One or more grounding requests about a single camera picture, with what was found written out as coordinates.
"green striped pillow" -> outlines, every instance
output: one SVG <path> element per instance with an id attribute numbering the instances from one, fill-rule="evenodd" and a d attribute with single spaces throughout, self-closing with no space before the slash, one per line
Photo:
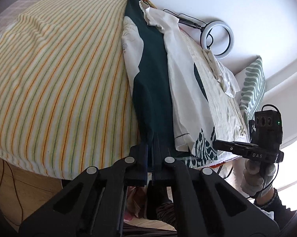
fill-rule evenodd
<path id="1" fill-rule="evenodd" d="M 255 62 L 243 69 L 235 78 L 241 89 L 235 99 L 245 123 L 248 124 L 248 120 L 254 119 L 266 89 L 261 57 L 258 56 Z"/>

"wooden floor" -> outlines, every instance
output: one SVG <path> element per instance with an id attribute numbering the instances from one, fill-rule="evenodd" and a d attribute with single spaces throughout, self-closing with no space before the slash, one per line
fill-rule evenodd
<path id="1" fill-rule="evenodd" d="M 18 226 L 22 219 L 22 211 L 15 193 L 12 174 L 6 162 L 4 162 L 4 167 L 4 176 L 0 186 L 0 210 L 11 226 L 18 231 Z M 23 219 L 30 216 L 62 189 L 60 179 L 38 175 L 11 164 L 10 167 L 14 174 L 16 190 L 23 208 Z M 0 158 L 0 179 L 2 172 L 3 160 Z M 174 230 L 172 226 L 161 221 L 151 221 L 143 218 L 134 218 L 127 223 L 141 227 Z"/>

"camera lens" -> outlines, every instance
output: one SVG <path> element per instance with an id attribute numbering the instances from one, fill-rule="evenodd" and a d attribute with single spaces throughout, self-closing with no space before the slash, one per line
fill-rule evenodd
<path id="1" fill-rule="evenodd" d="M 264 126 L 266 124 L 266 119 L 265 117 L 262 117 L 261 118 L 261 125 Z"/>

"gloved hand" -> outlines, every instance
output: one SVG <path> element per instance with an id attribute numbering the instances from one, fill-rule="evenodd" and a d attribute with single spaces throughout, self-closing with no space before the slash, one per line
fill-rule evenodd
<path id="1" fill-rule="evenodd" d="M 258 191 L 263 189 L 264 177 L 260 175 L 260 161 L 247 160 L 245 162 L 244 176 L 241 183 L 241 189 L 249 196 L 254 196 Z M 274 164 L 269 164 L 266 168 L 266 184 L 267 186 L 273 179 L 276 167 Z M 264 196 L 270 189 L 272 184 L 265 190 L 259 193 L 258 198 Z"/>

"wrist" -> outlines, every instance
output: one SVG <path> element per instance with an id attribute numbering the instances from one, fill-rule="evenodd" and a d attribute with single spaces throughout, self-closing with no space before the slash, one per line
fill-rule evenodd
<path id="1" fill-rule="evenodd" d="M 271 188 L 264 196 L 256 199 L 257 205 L 264 205 L 268 203 L 274 196 L 274 188 Z"/>

